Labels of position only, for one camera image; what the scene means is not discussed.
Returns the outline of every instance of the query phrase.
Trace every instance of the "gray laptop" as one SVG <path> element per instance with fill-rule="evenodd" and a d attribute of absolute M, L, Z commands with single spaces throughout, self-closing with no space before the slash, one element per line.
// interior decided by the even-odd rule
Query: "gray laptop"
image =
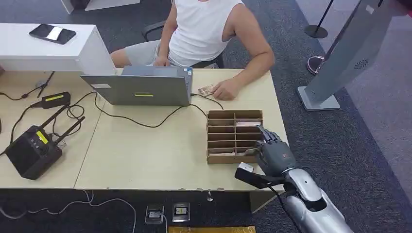
<path fill-rule="evenodd" d="M 189 106 L 191 67 L 126 66 L 121 75 L 80 75 L 112 105 Z"/>

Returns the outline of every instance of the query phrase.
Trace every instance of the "gray floor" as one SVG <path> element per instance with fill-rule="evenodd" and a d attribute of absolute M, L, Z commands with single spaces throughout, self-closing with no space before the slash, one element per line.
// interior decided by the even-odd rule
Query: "gray floor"
<path fill-rule="evenodd" d="M 317 24 L 329 0 L 296 0 L 309 24 Z M 406 9 L 391 0 L 398 12 Z M 327 51 L 358 0 L 333 2 L 320 39 Z M 383 155 L 412 201 L 412 17 L 394 17 L 375 64 L 346 89 Z"/>
<path fill-rule="evenodd" d="M 388 161 L 368 130 L 345 89 L 336 94 L 341 110 L 306 112 L 296 87 L 313 77 L 304 66 L 307 58 L 323 53 L 321 44 L 303 33 L 305 15 L 293 0 L 244 0 L 257 17 L 276 54 L 271 69 L 286 133 L 300 164 L 310 166 L 315 180 L 344 214 L 355 232 L 412 232 L 412 206 Z M 311 0 L 313 4 L 320 0 Z M 140 30 L 164 20 L 168 0 L 143 0 L 141 4 L 93 12 L 76 11 L 68 16 L 60 1 L 2 0 L 0 22 L 96 24 L 109 51 L 143 41 Z M 248 54 L 239 40 L 232 40 L 224 53 L 227 68 L 243 68 Z M 212 204 L 191 199 L 198 193 L 101 191 L 99 200 L 124 197 L 136 206 L 138 232 L 151 232 L 142 222 L 145 204 L 160 202 L 170 208 L 173 200 L 188 200 L 194 208 L 189 226 L 255 225 L 257 232 L 294 232 L 291 222 L 273 202 L 256 215 L 247 212 L 244 194 L 217 194 Z M 25 199 L 31 209 L 48 206 L 58 210 L 69 200 L 84 198 L 79 191 L 0 190 L 3 200 Z M 0 216 L 4 232 L 130 232 L 130 210 L 124 205 L 89 208 L 77 205 L 61 216 L 39 214 L 18 221 Z"/>

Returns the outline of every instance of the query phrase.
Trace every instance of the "robotic hand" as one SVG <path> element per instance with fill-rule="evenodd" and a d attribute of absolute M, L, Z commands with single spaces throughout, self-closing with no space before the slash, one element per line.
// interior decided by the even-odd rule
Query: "robotic hand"
<path fill-rule="evenodd" d="M 266 174 L 253 173 L 253 167 L 241 163 L 235 177 L 259 189 L 283 184 L 286 210 L 297 227 L 305 233 L 353 233 L 342 213 L 319 188 L 312 177 L 296 167 L 296 160 L 279 136 L 258 126 L 263 140 L 246 154 L 256 156 Z"/>

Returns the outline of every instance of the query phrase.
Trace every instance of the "black phone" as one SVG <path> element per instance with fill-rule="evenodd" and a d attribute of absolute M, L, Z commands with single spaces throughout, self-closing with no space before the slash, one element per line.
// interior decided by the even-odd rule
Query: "black phone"
<path fill-rule="evenodd" d="M 29 35 L 63 45 L 72 39 L 76 35 L 76 32 L 42 23 L 33 29 L 33 31 L 29 32 Z"/>

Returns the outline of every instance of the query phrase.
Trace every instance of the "electrical outlet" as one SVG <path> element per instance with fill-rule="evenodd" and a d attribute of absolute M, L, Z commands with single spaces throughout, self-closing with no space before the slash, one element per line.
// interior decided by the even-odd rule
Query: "electrical outlet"
<path fill-rule="evenodd" d="M 190 203 L 175 203 L 173 205 L 173 222 L 190 221 Z"/>
<path fill-rule="evenodd" d="M 146 208 L 146 224 L 162 224 L 163 217 L 160 213 L 164 214 L 165 207 L 160 204 L 150 204 Z"/>

